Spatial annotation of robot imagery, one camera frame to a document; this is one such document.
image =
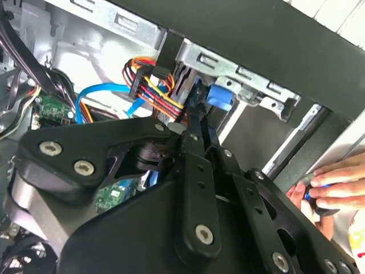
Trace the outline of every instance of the cable connector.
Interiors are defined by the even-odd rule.
[[[131,86],[131,90],[129,92],[129,97],[132,98],[133,100],[137,98],[137,91],[139,86],[141,85],[141,81],[143,79],[143,77],[151,76],[153,70],[153,66],[141,66],[136,73],[136,78],[134,79],[132,86]]]

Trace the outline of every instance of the hand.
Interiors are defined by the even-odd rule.
[[[289,189],[288,198],[298,207],[302,213],[317,227],[319,231],[330,241],[334,234],[334,218],[333,216],[321,217],[319,222],[314,221],[313,210],[308,201],[303,200],[306,187],[302,183],[298,183]]]
[[[365,153],[314,172],[309,194],[328,209],[365,208]]]

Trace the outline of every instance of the black cable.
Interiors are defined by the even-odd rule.
[[[57,94],[51,79],[11,26],[9,19],[13,17],[14,14],[6,12],[3,1],[0,1],[0,46],[45,93]]]
[[[17,111],[17,114],[16,114],[14,120],[11,122],[11,124],[6,129],[4,129],[2,132],[0,132],[0,138],[7,135],[10,131],[12,131],[17,126],[17,124],[20,122],[20,119],[22,117],[22,112],[24,110],[24,106],[29,100],[31,100],[31,96],[24,97],[20,101],[18,111]]]
[[[16,73],[13,78],[13,82],[11,83],[10,91],[9,91],[9,99],[7,101],[7,106],[5,108],[5,111],[11,110],[16,101],[17,101],[17,95],[19,90],[19,85],[21,81],[21,73],[22,71],[19,68],[16,68]]]

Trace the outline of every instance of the screw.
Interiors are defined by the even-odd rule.
[[[62,152],[62,146],[59,143],[53,141],[45,141],[39,145],[39,149],[42,153],[48,156],[56,156]]]
[[[342,269],[346,272],[346,274],[352,274],[352,271],[351,271],[350,267],[348,267],[347,264],[345,264],[343,261],[340,261],[340,265],[341,265]]]
[[[283,273],[289,272],[289,265],[284,256],[281,255],[279,252],[273,253],[273,261],[274,264],[281,270],[281,272]]]
[[[259,172],[259,171],[255,171],[255,175],[256,175],[256,177],[257,177],[257,178],[259,178],[260,180],[263,180],[263,176],[262,176],[261,172]]]
[[[195,235],[203,244],[210,245],[213,243],[213,233],[207,226],[203,224],[196,226]]]
[[[193,139],[194,139],[194,141],[198,141],[198,140],[199,140],[199,137],[198,137],[198,136],[196,136],[196,134],[194,134],[194,133],[191,133],[191,134],[190,134],[190,137],[191,137],[191,138],[193,138]]]
[[[79,160],[74,164],[74,169],[76,173],[82,175],[82,176],[90,176],[94,173],[94,166],[92,163],[85,161],[85,160]]]
[[[325,264],[333,274],[337,274],[336,266],[329,259],[325,258]]]
[[[230,152],[229,150],[224,150],[224,154],[227,156],[227,157],[232,157],[232,152]]]
[[[155,124],[155,127],[159,130],[159,131],[164,131],[164,127],[160,124]]]

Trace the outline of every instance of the green circuit component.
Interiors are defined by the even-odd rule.
[[[119,182],[100,189],[95,200],[97,213],[103,213],[120,204],[126,195],[126,190],[125,187],[119,186]]]
[[[71,111],[68,106],[48,95],[41,95],[38,98],[40,119],[49,119],[63,125],[71,123],[72,119],[67,116]]]

